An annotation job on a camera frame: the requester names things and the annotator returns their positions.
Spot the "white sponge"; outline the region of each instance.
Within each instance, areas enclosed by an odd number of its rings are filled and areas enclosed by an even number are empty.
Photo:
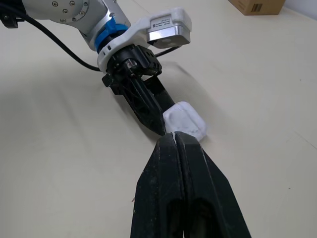
[[[179,102],[163,113],[167,133],[181,131],[198,141],[207,133],[207,125],[196,110],[186,102]]]

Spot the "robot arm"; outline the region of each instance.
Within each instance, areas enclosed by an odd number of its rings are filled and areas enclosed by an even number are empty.
[[[177,47],[190,43],[191,19],[181,8],[144,17],[131,26],[116,0],[0,0],[33,19],[49,19],[77,28],[91,50],[97,51],[98,66],[106,73],[110,57],[128,45],[157,48]],[[2,13],[8,28],[21,21]]]

